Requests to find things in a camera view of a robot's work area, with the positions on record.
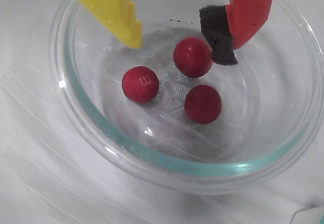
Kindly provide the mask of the orange gripper right finger with foam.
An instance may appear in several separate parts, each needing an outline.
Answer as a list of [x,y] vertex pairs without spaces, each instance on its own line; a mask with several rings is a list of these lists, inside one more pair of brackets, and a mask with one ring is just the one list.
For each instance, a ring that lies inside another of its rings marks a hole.
[[219,65],[238,63],[234,50],[245,45],[268,19],[272,0],[230,0],[228,5],[208,5],[199,10],[201,32]]

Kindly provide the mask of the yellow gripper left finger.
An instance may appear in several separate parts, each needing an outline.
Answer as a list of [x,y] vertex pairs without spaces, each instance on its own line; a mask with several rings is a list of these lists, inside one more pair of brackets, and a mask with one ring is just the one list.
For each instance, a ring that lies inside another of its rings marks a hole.
[[119,41],[138,49],[142,46],[141,22],[130,0],[78,0]]

